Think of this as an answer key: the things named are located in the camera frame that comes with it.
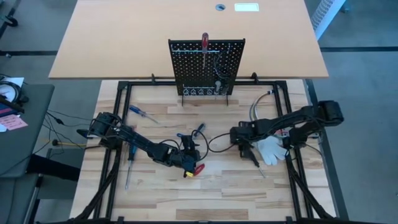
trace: yellow tool tip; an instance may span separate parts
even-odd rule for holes
[[[191,172],[185,172],[185,174],[189,177],[193,177],[193,174]]]

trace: red screwdriver handle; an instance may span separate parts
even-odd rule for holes
[[[195,169],[195,173],[193,175],[199,175],[200,172],[205,168],[205,164],[201,164]]]
[[[201,51],[205,54],[207,53],[207,46],[209,45],[209,35],[203,33],[201,35]]]

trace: white glove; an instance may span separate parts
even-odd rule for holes
[[[281,147],[281,145],[281,139],[268,136],[266,139],[257,142],[257,150],[267,165],[276,165],[278,163],[277,158],[280,160],[285,159],[287,150]]]

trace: table leg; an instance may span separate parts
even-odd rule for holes
[[[78,181],[80,175],[79,168],[52,161],[51,159],[47,159],[35,154],[30,157],[26,172],[51,175],[72,181]]]

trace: wooden table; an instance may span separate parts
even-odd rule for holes
[[[293,110],[307,105],[307,97],[302,80],[287,80]],[[118,81],[103,81],[99,92],[95,115],[99,112],[112,112]],[[129,112],[127,123],[152,141],[175,139],[176,133],[191,133],[200,123],[206,123],[204,134],[211,139],[227,133],[239,121],[249,121],[251,103],[261,93],[270,90],[268,86],[235,86],[229,99],[215,100],[184,99],[174,86],[134,86],[131,104],[137,105],[160,121],[162,127],[149,119]],[[265,97],[258,107],[260,118],[277,116],[274,97]],[[195,140],[204,153],[202,138]],[[308,141],[313,147],[317,142]],[[211,144],[214,150],[229,146],[229,138],[220,138]],[[335,215],[323,160],[317,151],[309,147],[301,149],[307,182],[311,192],[327,212]],[[210,152],[203,160],[206,167],[194,178],[182,177],[183,171],[175,167],[165,167],[149,159],[145,152],[138,150],[132,165],[129,190],[124,189],[127,174],[127,155],[124,154],[114,200],[112,219],[124,216],[125,220],[285,220],[294,217],[292,196],[284,161],[277,166],[267,166],[261,157],[261,168],[266,173],[264,179],[251,161],[239,157],[236,147],[221,153]],[[88,204],[98,189],[103,163],[104,149],[90,149],[85,153],[80,180],[73,202],[71,217],[78,215]],[[301,191],[300,203],[303,207]],[[104,197],[104,214],[107,195]]]
[[[256,2],[257,12],[235,10]],[[167,41],[204,32],[246,39],[238,77],[328,76],[303,0],[79,0],[49,77],[173,78]]]

